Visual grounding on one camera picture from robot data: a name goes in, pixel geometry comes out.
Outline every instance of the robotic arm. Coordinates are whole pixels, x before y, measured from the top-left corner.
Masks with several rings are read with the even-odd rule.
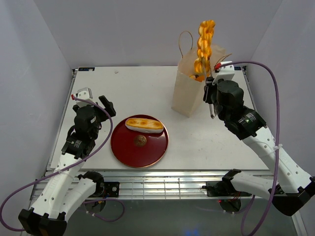
[[[275,139],[266,122],[253,109],[244,106],[244,91],[232,81],[234,67],[216,68],[215,78],[208,77],[203,100],[214,107],[215,115],[224,121],[229,131],[249,146],[273,173],[276,148],[279,149],[278,185],[273,205],[283,214],[292,216],[314,194],[315,178],[299,167]],[[209,191],[217,196],[232,196],[237,192],[251,193],[269,199],[272,181],[231,170]]]
[[[89,88],[78,91],[76,97],[93,101]],[[105,110],[111,117],[116,115],[113,103],[105,96],[99,97]],[[70,165],[90,155],[101,129],[101,123],[108,119],[99,108],[86,102],[76,101],[76,112],[72,126],[62,148],[62,154],[54,172],[59,172],[48,181],[41,195],[29,210],[23,209],[19,220],[27,233],[34,236],[62,236],[68,219],[82,202],[90,195],[99,196],[103,192],[104,179],[97,172],[86,172],[79,176],[80,182],[67,194],[72,180],[84,165],[84,162],[62,172]]]

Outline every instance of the wall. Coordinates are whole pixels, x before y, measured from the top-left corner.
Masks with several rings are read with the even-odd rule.
[[[270,66],[280,89],[280,142],[299,165],[315,176],[314,56],[315,2],[284,0],[252,60]],[[267,72],[249,66],[258,111],[275,131],[275,93]],[[301,210],[309,235],[315,235],[315,199]]]
[[[282,0],[34,0],[70,67],[176,65],[178,36],[198,38],[217,23],[214,42],[249,59]],[[189,36],[183,48],[189,46]]]
[[[45,170],[71,70],[32,0],[0,0],[0,202]],[[4,219],[20,228],[32,188],[15,195]],[[19,235],[0,225],[0,235]]]

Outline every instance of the paper bag handle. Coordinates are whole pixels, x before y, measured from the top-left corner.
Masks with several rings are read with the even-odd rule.
[[[182,54],[182,58],[184,57],[184,55],[183,55],[183,52],[182,52],[182,49],[181,49],[181,36],[182,36],[182,34],[185,33],[185,32],[189,33],[190,36],[191,36],[191,48],[190,48],[190,50],[192,49],[192,46],[193,46],[193,36],[192,36],[192,34],[191,34],[189,31],[187,31],[187,30],[181,32],[181,34],[180,34],[179,37],[178,37],[178,47],[179,47],[179,51],[180,51],[181,54]]]

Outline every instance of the gray floor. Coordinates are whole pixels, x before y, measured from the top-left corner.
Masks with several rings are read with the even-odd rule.
[[[242,200],[245,206],[248,201]],[[122,219],[107,223],[76,211],[68,222],[65,236],[226,236],[241,235],[242,215],[223,213],[217,200],[139,200],[124,201],[126,212]],[[249,233],[266,206],[267,201],[255,200],[246,221]],[[198,207],[211,209],[203,211]],[[119,203],[108,202],[100,215],[111,218],[120,214]],[[295,236],[291,217],[271,208],[256,236]]]

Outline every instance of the bread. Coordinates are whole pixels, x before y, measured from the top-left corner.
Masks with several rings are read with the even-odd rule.
[[[153,119],[129,118],[126,120],[125,125],[128,129],[147,134],[158,134],[164,130],[163,124]]]

